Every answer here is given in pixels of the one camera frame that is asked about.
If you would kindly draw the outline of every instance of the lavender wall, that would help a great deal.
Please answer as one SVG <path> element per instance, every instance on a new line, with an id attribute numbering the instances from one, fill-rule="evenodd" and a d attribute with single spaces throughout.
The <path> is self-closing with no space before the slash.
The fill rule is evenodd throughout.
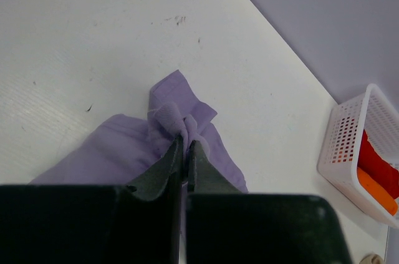
<path id="1" fill-rule="evenodd" d="M 252 0 L 338 101 L 377 83 L 399 109 L 399 0 Z"/>

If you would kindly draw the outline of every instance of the orange cloth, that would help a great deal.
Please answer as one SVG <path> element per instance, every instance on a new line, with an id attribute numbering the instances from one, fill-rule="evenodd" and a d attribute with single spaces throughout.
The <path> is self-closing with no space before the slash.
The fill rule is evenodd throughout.
<path id="1" fill-rule="evenodd" d="M 388 192 L 382 188 L 380 184 L 374 181 L 371 176 L 365 173 L 360 167 L 357 167 L 357 178 L 359 183 L 367 192 L 380 203 L 391 215 L 395 215 L 398 211 L 398 204 L 388 194 Z"/>
<path id="2" fill-rule="evenodd" d="M 380 184 L 394 199 L 399 197 L 399 172 L 374 151 L 368 141 L 367 133 L 363 131 L 360 146 L 358 167 L 364 170 Z"/>

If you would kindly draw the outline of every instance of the dark mark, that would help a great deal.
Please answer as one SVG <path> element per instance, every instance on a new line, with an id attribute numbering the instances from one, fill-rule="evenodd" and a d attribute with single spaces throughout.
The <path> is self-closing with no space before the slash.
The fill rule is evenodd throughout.
<path id="1" fill-rule="evenodd" d="M 90 110 L 92 110 L 93 104 L 86 110 L 86 112 L 89 112 Z"/>
<path id="2" fill-rule="evenodd" d="M 175 20 L 177 21 L 176 25 L 179 26 L 180 24 L 186 22 L 186 17 L 181 16 L 180 18 L 178 16 L 175 17 Z"/>

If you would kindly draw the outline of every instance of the red cloth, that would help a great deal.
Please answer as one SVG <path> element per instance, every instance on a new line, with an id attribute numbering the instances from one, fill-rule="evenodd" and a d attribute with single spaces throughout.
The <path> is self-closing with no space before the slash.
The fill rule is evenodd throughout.
<path id="1" fill-rule="evenodd" d="M 378 184 L 380 184 L 393 198 L 399 197 L 399 172 L 374 151 L 368 141 L 366 131 L 363 131 L 360 146 L 358 167 L 364 170 Z"/>

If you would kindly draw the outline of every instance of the crumpled fabric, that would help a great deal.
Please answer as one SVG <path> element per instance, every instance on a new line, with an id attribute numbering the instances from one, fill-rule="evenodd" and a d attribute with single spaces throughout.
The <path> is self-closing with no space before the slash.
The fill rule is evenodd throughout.
<path id="1" fill-rule="evenodd" d="M 115 115 L 97 127 L 80 148 L 47 170 L 33 184 L 123 185 L 145 172 L 180 134 L 184 150 L 199 140 L 209 161 L 242 192 L 244 175 L 228 155 L 211 120 L 217 115 L 194 95 L 180 71 L 150 90 L 148 120 Z"/>
<path id="2" fill-rule="evenodd" d="M 385 264 L 385 261 L 380 256 L 373 254 L 365 257 L 360 264 Z"/>

